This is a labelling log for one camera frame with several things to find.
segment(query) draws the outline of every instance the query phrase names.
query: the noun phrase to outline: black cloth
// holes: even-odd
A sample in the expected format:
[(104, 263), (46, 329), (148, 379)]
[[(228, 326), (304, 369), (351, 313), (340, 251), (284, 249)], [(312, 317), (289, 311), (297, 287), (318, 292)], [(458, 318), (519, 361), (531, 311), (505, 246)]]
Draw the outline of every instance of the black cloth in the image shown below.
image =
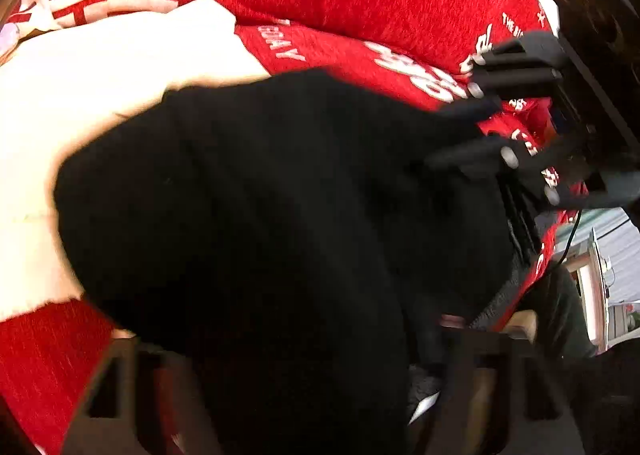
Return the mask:
[(626, 216), (629, 217), (631, 223), (640, 229), (640, 199), (636, 200), (633, 204), (624, 208)]
[(520, 300), (518, 310), (534, 310), (538, 315), (536, 344), (548, 359), (571, 362), (596, 354), (575, 280), (564, 265), (550, 262)]
[(409, 363), (513, 274), (495, 180), (422, 168), (481, 136), (466, 106), (320, 70), (169, 92), (63, 163), (66, 255), (118, 324), (194, 360), (228, 455), (400, 453)]
[(580, 361), (562, 363), (561, 384), (586, 455), (626, 455), (638, 445), (640, 340)]

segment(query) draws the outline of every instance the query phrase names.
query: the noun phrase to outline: wire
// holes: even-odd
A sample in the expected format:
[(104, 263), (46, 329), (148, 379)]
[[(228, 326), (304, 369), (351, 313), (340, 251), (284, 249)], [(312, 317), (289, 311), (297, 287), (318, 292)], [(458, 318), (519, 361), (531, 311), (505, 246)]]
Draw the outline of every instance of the wire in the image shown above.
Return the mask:
[(571, 230), (571, 234), (569, 235), (569, 240), (566, 241), (566, 247), (564, 248), (564, 253), (562, 253), (562, 257), (558, 263), (556, 263), (554, 270), (562, 265), (562, 262), (566, 260), (566, 255), (569, 254), (569, 248), (571, 247), (571, 241), (574, 239), (575, 231), (578, 230), (578, 225), (580, 224), (580, 217), (582, 216), (582, 210), (578, 211), (578, 215), (575, 217), (574, 229)]
[(609, 231), (607, 231), (606, 233), (604, 233), (604, 235), (602, 235), (601, 237), (598, 237), (598, 240), (603, 239), (604, 237), (606, 237), (607, 235), (610, 235), (611, 233), (613, 233), (616, 229), (620, 229), (622, 226), (624, 226), (627, 222), (630, 222), (631, 218), (626, 219), (624, 222), (622, 222), (621, 224), (618, 224), (615, 228), (613, 229), (609, 229)]
[(611, 285), (607, 285), (607, 282), (605, 282), (604, 285), (607, 285), (607, 289), (611, 289), (611, 287), (613, 287), (613, 284), (616, 282), (616, 270), (613, 268), (613, 265), (611, 266), (611, 270), (613, 272), (613, 281), (611, 282)]

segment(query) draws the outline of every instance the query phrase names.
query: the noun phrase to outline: red and white fabric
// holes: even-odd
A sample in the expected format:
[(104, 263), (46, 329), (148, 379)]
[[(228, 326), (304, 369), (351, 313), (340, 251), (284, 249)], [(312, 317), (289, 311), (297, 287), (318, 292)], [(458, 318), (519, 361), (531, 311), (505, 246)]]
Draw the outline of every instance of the red and white fabric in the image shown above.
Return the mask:
[[(215, 0), (240, 24), (235, 27), (235, 36), (233, 21), (230, 25), (225, 22), (223, 29), (207, 15), (197, 12), (191, 17), (196, 28), (189, 28), (188, 20), (183, 19), (184, 25), (170, 24), (162, 30), (151, 21), (154, 16), (171, 18), (174, 13), (137, 13), (93, 23), (131, 11), (166, 13), (190, 1), (22, 0), (10, 18), (21, 38), (35, 30), (46, 32), (90, 25), (24, 42), (10, 54), (12, 59), (0, 67), (0, 82), (4, 81), (0, 99), (12, 92), (10, 103), (7, 104), (4, 98), (0, 104), (13, 107), (0, 111), (0, 128), (12, 127), (13, 110), (18, 114), (14, 117), (22, 122), (21, 136), (26, 139), (25, 143), (42, 140), (42, 145), (33, 148), (20, 145), (16, 136), (5, 140), (17, 148), (7, 151), (2, 159), (3, 167), (14, 168), (13, 185), (22, 186), (20, 189), (25, 198), (19, 200), (8, 194), (6, 190), (12, 186), (5, 183), (0, 195), (10, 202), (5, 205), (6, 211), (9, 208), (18, 210), (15, 214), (5, 212), (3, 226), (20, 226), (18, 222), (8, 220), (19, 219), (24, 213), (21, 210), (27, 209), (25, 214), (31, 214), (27, 207), (30, 200), (37, 209), (33, 212), (36, 219), (42, 216), (38, 213), (40, 210), (46, 218), (52, 216), (47, 213), (50, 210), (47, 199), (49, 174), (55, 169), (60, 151), (77, 146), (83, 135), (86, 138), (91, 123), (101, 124), (106, 116), (113, 116), (113, 112), (144, 107), (167, 86), (188, 84), (190, 80), (197, 82), (198, 70), (203, 77), (224, 75), (225, 70), (233, 69), (230, 64), (236, 63), (230, 73), (235, 79), (227, 79), (241, 81), (286, 70), (326, 66), (341, 79), (401, 99), (418, 109), (434, 110), (443, 102), (465, 95), (465, 74), (472, 54), (522, 32), (548, 30), (546, 15), (537, 0)], [(220, 19), (228, 19), (222, 14), (227, 12), (224, 9), (216, 12)], [(134, 24), (137, 28), (127, 24), (129, 19), (140, 22)], [(123, 25), (119, 26), (117, 34), (112, 23), (120, 20)], [(89, 45), (92, 39), (99, 42), (101, 38), (104, 43), (100, 48)], [(233, 49), (225, 45), (226, 39), (234, 42)], [(54, 40), (58, 42), (56, 45), (52, 44)], [(117, 58), (117, 49), (110, 49), (110, 45), (118, 40), (121, 45), (116, 45), (117, 49), (133, 45), (138, 54), (142, 52), (148, 58), (147, 64), (129, 66), (126, 60), (134, 59), (132, 53)], [(220, 45), (218, 51), (212, 46), (214, 40)], [(203, 41), (209, 41), (209, 44), (203, 44)], [(82, 45), (87, 46), (87, 53), (79, 58)], [(146, 46), (146, 50), (141, 49), (141, 45)], [(163, 53), (165, 47), (171, 52)], [(63, 59), (65, 53), (69, 54), (68, 60)], [(186, 58), (193, 53), (199, 56), (195, 64)], [(18, 66), (22, 70), (20, 74), (17, 74)], [(152, 78), (156, 72), (161, 80), (154, 82)], [(173, 73), (183, 74), (179, 78), (182, 83), (172, 83)], [(36, 113), (31, 98), (39, 100)], [(97, 114), (94, 108), (93, 112), (86, 112), (92, 106), (101, 106), (105, 112), (98, 110), (100, 113)], [(33, 119), (33, 128), (28, 117)], [(77, 119), (75, 123), (81, 124), (67, 126), (65, 117)], [(541, 144), (538, 137), (543, 135), (546, 117), (542, 102), (515, 99), (511, 104), (505, 104), (504, 113), (484, 124), (483, 129), (522, 139), (535, 152)], [(76, 130), (71, 135), (72, 126)], [(30, 169), (33, 176), (21, 172), (19, 163), (12, 162), (11, 153), (16, 150), (28, 159), (25, 165), (33, 162), (38, 166)], [(33, 221), (25, 226), (35, 228), (39, 224)], [(55, 251), (51, 235), (43, 234), (49, 232), (41, 228), (34, 234), (49, 241), (45, 245), (52, 253)], [(32, 237), (25, 233), (24, 243), (29, 245)], [(532, 269), (523, 291), (544, 271), (553, 252), (553, 234), (551, 229), (543, 238), (545, 245), (538, 265)], [(12, 237), (16, 236), (12, 232), (4, 234), (4, 245), (13, 247), (4, 250), (22, 247), (20, 241), (12, 244)], [(48, 267), (47, 261), (35, 275), (37, 269), (20, 271), (28, 263), (38, 261), (33, 256), (37, 256), (37, 251), (32, 249), (31, 256), (17, 255), (7, 265), (17, 266), (18, 273), (33, 275), (38, 278), (36, 283), (46, 285), (54, 279), (51, 274), (55, 272)], [(63, 261), (56, 256), (42, 256), (40, 260), (46, 258), (54, 258), (54, 263)], [(27, 434), (49, 455), (60, 450), (74, 403), (108, 340), (109, 328), (110, 324), (78, 302), (50, 305), (0, 324), (0, 337), (4, 338), (0, 342), (0, 391), (5, 398), (9, 397), (7, 402)], [(35, 409), (42, 412), (34, 414)]]

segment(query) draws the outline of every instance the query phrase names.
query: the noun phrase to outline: white cloth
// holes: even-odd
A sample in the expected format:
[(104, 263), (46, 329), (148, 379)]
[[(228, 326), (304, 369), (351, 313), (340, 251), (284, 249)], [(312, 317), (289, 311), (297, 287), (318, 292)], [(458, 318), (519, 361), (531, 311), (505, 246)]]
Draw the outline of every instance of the white cloth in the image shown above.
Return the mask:
[(5, 23), (0, 29), (0, 65), (18, 44), (18, 28), (13, 23)]
[(37, 36), (0, 67), (0, 320), (81, 294), (50, 191), (60, 162), (167, 88), (268, 77), (213, 0)]

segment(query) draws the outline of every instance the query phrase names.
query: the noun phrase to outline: metal screw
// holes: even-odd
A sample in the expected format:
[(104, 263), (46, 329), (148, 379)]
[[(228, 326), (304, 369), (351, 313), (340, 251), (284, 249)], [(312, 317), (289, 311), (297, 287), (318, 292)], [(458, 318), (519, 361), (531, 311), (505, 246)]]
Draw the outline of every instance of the metal screw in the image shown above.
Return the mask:
[(560, 203), (560, 196), (558, 192), (551, 186), (545, 186), (545, 196), (549, 201), (549, 204), (551, 204), (552, 206), (558, 206), (558, 204)]
[(515, 170), (520, 165), (520, 161), (518, 160), (515, 152), (508, 146), (503, 146), (502, 148), (500, 148), (500, 155), (502, 156), (502, 160), (504, 161), (504, 163), (509, 168)]
[(477, 83), (469, 83), (467, 88), (469, 90), (469, 93), (472, 96), (474, 96), (476, 99), (484, 98), (484, 92), (482, 91), (482, 88), (478, 86)]

